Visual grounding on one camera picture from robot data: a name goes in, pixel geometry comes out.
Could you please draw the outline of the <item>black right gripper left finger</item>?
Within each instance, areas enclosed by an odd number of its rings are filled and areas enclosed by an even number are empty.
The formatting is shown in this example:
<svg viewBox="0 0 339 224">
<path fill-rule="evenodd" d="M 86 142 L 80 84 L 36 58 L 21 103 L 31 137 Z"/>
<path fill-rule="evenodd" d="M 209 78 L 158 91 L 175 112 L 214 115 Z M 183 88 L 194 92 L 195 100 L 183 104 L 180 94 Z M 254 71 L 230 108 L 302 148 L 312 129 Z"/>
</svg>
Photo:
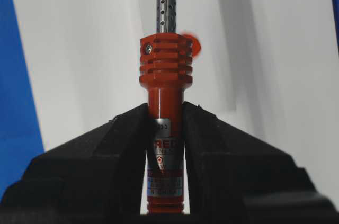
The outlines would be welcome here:
<svg viewBox="0 0 339 224">
<path fill-rule="evenodd" d="M 122 223 L 140 213 L 149 117 L 142 104 L 31 160 L 1 223 Z"/>
</svg>

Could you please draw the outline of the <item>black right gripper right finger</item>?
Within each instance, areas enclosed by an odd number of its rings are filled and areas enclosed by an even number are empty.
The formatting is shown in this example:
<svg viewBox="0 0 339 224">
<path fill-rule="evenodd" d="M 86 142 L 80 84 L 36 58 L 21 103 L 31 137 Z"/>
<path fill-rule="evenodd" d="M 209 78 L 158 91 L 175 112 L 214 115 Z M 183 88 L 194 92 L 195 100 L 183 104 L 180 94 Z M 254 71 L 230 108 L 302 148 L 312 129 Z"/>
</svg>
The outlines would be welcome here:
<svg viewBox="0 0 339 224">
<path fill-rule="evenodd" d="M 189 102 L 183 126 L 190 212 L 200 223 L 338 223 L 289 154 Z"/>
</svg>

